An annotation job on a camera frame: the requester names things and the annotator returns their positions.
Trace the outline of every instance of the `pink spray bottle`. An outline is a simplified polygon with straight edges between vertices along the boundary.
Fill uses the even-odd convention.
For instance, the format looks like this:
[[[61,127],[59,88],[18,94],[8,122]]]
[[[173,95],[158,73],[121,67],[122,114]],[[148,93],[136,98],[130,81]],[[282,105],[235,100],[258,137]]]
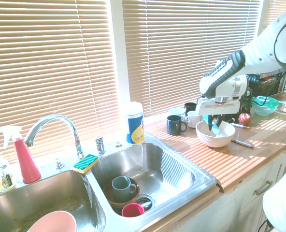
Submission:
[[[38,180],[41,177],[41,174],[33,161],[29,149],[24,143],[24,139],[20,133],[21,130],[22,127],[20,126],[5,126],[0,128],[0,132],[2,132],[4,136],[3,149],[7,148],[9,140],[12,137],[19,165],[21,167],[23,182],[28,184]]]

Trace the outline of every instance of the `red apple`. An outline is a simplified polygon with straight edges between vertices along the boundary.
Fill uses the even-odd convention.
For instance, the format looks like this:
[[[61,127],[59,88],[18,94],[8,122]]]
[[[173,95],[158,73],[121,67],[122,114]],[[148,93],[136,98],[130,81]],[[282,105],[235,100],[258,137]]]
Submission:
[[[247,113],[241,113],[239,116],[239,123],[246,126],[251,121],[250,114]]]

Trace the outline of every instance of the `red cup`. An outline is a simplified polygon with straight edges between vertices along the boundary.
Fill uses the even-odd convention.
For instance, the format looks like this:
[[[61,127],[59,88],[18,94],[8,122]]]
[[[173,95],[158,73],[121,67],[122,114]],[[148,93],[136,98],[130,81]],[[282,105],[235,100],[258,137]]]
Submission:
[[[126,204],[122,210],[122,216],[124,217],[136,217],[140,216],[145,212],[143,206],[138,203]]]

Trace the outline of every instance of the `green and yellow sponge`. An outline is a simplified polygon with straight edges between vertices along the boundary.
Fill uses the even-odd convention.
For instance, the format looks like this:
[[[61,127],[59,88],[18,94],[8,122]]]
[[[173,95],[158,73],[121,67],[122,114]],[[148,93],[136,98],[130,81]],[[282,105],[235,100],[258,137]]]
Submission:
[[[99,161],[98,156],[87,155],[73,166],[73,170],[84,174],[89,169],[91,169],[92,166],[98,163],[98,161]]]

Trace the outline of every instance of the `double sink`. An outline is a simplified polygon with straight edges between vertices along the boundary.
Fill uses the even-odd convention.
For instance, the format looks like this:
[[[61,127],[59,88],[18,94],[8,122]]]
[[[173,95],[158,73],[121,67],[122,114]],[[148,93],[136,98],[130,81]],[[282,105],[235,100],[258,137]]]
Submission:
[[[72,170],[73,157],[63,169],[44,167],[41,180],[1,195],[0,232],[26,232],[56,210],[73,214],[78,232],[142,231],[216,184],[212,175],[149,133],[141,145],[106,149],[87,174]],[[101,188],[120,175],[139,184],[140,202],[150,202],[143,215],[122,217],[107,201]]]

